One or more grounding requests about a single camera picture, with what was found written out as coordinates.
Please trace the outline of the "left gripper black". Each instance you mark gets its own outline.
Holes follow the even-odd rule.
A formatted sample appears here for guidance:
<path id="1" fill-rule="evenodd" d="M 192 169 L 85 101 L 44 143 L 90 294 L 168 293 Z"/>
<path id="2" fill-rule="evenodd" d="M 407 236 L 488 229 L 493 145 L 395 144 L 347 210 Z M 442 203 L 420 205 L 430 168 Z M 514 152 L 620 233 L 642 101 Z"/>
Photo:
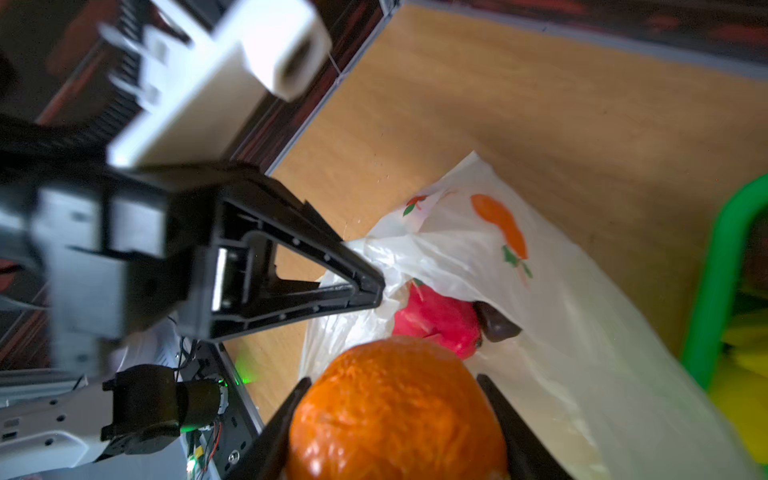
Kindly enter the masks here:
<path id="1" fill-rule="evenodd" d="M 3 168 L 1 256 L 47 281 L 55 366 L 103 371 L 125 337 L 183 301 L 224 190 L 259 176 L 231 161 Z"/>

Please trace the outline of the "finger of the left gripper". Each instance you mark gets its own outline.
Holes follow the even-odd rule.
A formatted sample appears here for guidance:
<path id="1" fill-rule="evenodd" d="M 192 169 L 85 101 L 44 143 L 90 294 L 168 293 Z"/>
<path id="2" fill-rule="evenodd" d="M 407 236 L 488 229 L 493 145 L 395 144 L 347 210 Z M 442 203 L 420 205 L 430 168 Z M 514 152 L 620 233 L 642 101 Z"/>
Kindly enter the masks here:
<path id="1" fill-rule="evenodd" d="M 337 283 L 321 287 L 317 282 L 283 281 L 299 286 L 284 292 L 260 293 L 237 307 L 211 313 L 212 341 L 224 341 L 303 320 L 378 307 L 383 298 L 383 280 L 365 280 L 358 285 Z"/>
<path id="2" fill-rule="evenodd" d="M 251 291 L 277 278 L 275 250 L 282 246 L 342 277 L 354 294 L 383 292 L 382 274 L 279 181 L 250 175 L 227 185 L 222 194 L 222 237 L 246 249 Z"/>

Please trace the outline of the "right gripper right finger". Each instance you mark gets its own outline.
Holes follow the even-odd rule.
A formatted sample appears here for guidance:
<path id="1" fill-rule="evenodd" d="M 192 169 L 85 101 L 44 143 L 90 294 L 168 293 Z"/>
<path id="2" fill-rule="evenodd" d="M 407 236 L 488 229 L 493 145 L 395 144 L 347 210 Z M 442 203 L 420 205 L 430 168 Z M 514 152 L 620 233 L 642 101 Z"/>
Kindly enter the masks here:
<path id="1" fill-rule="evenodd" d="M 572 480 L 521 415 L 485 374 L 476 376 L 477 383 L 490 402 L 501 426 L 507 449 L 507 467 L 511 479 Z"/>

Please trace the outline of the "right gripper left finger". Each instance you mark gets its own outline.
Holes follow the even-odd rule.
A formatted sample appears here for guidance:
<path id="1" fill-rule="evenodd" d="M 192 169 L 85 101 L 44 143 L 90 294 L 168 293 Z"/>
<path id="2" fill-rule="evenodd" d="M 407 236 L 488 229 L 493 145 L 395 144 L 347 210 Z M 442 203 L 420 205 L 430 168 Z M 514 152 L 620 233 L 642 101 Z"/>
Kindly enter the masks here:
<path id="1" fill-rule="evenodd" d="M 312 381 L 298 381 L 286 400 L 254 440 L 245 455 L 224 475 L 228 480 L 286 479 L 289 453 L 289 430 L 300 401 L 309 391 Z"/>

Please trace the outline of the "white plastic bag orange print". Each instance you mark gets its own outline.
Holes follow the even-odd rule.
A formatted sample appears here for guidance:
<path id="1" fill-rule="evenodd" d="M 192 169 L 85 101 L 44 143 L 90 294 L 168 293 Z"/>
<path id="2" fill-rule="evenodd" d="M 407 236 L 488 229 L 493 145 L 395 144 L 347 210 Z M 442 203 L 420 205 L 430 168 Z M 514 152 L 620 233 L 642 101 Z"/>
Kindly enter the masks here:
<path id="1" fill-rule="evenodd" d="M 299 373 L 390 336 L 406 286 L 483 301 L 521 328 L 484 342 L 467 368 L 489 376 L 577 479 L 759 479 L 732 426 L 598 265 L 470 154 L 351 248 L 383 275 L 374 310 L 306 331 Z"/>

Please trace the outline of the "small orange fruit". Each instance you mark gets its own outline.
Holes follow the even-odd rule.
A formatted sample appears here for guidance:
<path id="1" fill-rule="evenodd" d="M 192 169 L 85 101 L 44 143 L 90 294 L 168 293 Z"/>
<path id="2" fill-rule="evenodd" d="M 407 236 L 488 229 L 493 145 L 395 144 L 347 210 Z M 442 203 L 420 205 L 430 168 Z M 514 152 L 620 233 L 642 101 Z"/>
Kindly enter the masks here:
<path id="1" fill-rule="evenodd" d="M 289 479 L 506 479 L 501 426 L 450 350 L 394 336 L 338 356 L 298 404 Z"/>

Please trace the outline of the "pink dragon fruit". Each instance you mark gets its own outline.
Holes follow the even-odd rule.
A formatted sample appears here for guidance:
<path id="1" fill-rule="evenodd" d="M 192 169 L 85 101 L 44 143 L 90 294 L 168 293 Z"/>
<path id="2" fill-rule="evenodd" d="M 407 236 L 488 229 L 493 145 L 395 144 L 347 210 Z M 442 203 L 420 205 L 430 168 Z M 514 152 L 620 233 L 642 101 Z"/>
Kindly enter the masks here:
<path id="1" fill-rule="evenodd" d="M 419 280 L 410 282 L 407 305 L 395 313 L 392 334 L 429 340 L 462 360 L 482 344 L 473 304 L 440 295 Z"/>

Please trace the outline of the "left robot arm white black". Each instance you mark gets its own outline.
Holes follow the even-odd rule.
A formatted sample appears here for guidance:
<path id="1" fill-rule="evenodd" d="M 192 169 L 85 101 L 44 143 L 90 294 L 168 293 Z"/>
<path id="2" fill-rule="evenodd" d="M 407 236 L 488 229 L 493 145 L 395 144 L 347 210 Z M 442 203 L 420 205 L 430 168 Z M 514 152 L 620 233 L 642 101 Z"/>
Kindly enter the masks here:
<path id="1" fill-rule="evenodd" d="M 151 454 L 219 424 L 209 380 L 137 365 L 107 375 L 123 340 L 166 319 L 217 343 L 379 306 L 382 274 L 314 208 L 236 162 L 124 171 L 28 160 L 1 168 L 1 257 L 43 274 L 56 365 L 92 383 L 1 412 L 5 479 Z"/>

